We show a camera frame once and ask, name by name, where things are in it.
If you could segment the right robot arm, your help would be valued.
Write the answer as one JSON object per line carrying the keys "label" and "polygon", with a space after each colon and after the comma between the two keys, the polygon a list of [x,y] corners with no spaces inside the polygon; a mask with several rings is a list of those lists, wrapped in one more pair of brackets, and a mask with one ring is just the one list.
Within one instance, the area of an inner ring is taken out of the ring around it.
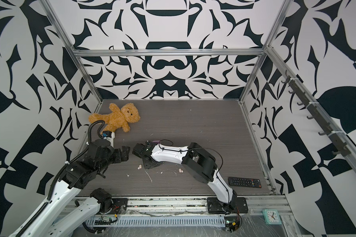
{"label": "right robot arm", "polygon": [[163,163],[182,165],[195,180],[207,184],[215,193],[221,205],[220,213],[230,214],[237,209],[237,193],[226,184],[215,157],[208,151],[208,148],[193,142],[189,146],[174,147],[163,145],[161,141],[147,141],[145,144],[137,143],[133,148],[133,154],[142,159],[145,169]]}

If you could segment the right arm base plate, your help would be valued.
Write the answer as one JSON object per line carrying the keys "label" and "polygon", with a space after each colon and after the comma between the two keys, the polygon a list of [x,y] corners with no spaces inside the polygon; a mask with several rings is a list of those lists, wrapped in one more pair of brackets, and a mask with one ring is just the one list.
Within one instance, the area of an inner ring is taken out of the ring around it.
{"label": "right arm base plate", "polygon": [[248,213],[248,205],[244,197],[237,197],[232,205],[220,202],[217,198],[207,198],[207,210],[210,214],[230,214],[230,213]]}

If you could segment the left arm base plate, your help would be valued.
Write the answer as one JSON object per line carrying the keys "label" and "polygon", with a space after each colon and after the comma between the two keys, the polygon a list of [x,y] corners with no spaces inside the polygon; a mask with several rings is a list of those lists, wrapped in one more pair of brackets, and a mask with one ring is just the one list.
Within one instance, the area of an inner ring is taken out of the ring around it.
{"label": "left arm base plate", "polygon": [[127,211],[128,198],[112,198],[110,206],[110,214],[119,214]]}

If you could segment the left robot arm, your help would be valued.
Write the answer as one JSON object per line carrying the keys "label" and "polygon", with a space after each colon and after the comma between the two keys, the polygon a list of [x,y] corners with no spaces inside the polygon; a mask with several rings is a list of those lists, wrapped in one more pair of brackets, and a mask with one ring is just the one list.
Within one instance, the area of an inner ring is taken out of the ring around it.
{"label": "left robot arm", "polygon": [[76,197],[89,182],[104,173],[112,164],[126,162],[129,159],[130,147],[115,149],[115,134],[108,130],[99,133],[97,140],[92,140],[92,129],[97,123],[104,126],[104,121],[94,122],[88,128],[86,148],[77,157],[64,166],[53,179],[46,199],[31,216],[11,236],[13,237],[67,237],[92,216],[108,214],[118,208],[112,196],[98,188],[82,203],[59,219],[66,205]]}

